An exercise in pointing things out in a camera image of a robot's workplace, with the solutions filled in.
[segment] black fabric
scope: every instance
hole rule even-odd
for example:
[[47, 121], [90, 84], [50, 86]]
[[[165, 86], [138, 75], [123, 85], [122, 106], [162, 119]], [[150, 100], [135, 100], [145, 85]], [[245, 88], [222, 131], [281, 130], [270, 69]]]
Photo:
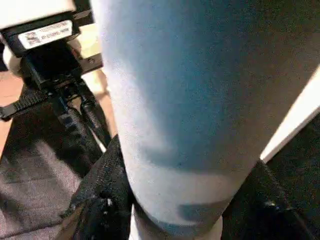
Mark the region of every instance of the black fabric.
[[265, 207], [261, 204], [267, 203], [268, 200], [276, 200], [280, 205], [279, 209], [287, 208], [286, 214], [279, 214], [277, 218], [269, 219], [271, 224], [277, 226], [276, 231], [284, 231], [287, 226], [283, 224], [292, 222], [292, 225], [298, 224], [300, 227], [305, 225], [305, 229], [311, 235], [320, 238], [319, 146], [320, 115], [315, 117], [268, 162], [269, 170], [265, 171], [266, 169], [261, 164], [257, 164], [252, 170], [223, 213], [222, 239], [260, 239], [256, 236], [252, 238], [246, 231], [249, 227], [253, 231], [253, 228], [267, 226], [266, 222], [257, 221], [256, 214]]
[[71, 198], [65, 215], [81, 208], [73, 237], [128, 239], [133, 199], [116, 135]]
[[49, 103], [13, 119], [0, 160], [0, 239], [57, 234], [60, 213], [102, 154], [73, 113], [67, 127]]

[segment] white label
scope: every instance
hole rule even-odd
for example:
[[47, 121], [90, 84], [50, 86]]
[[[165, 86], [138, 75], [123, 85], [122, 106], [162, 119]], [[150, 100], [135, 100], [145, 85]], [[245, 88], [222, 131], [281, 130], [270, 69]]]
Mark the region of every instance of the white label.
[[18, 38], [25, 49], [51, 43], [53, 41], [71, 36], [72, 21], [65, 20], [42, 28], [19, 34]]

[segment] white cylinder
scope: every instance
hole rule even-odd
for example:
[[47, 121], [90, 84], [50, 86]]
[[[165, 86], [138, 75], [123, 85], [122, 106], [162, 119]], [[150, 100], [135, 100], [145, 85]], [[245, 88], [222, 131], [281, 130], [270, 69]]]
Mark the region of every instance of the white cylinder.
[[307, 48], [304, 31], [288, 30], [295, 13], [282, 22], [267, 2], [91, 3], [133, 193], [163, 230], [201, 235], [318, 65], [319, 44]]

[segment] gray fabric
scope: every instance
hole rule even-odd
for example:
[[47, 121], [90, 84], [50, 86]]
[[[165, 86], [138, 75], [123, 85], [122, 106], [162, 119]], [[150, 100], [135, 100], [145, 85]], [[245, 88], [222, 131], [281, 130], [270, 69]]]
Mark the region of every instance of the gray fabric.
[[90, 168], [75, 137], [49, 105], [14, 119], [0, 161], [0, 239], [51, 239], [59, 230], [52, 226]]
[[8, 240], [49, 240], [54, 239], [60, 230], [60, 225], [46, 227], [36, 231], [23, 233], [20, 235], [9, 237]]

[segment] screw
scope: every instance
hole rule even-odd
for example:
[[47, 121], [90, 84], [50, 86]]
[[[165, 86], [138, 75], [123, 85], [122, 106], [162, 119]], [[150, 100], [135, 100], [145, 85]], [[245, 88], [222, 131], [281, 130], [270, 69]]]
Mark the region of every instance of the screw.
[[88, 62], [89, 62], [90, 64], [94, 64], [94, 63], [95, 63], [95, 60], [90, 57], [90, 58], [88, 58]]

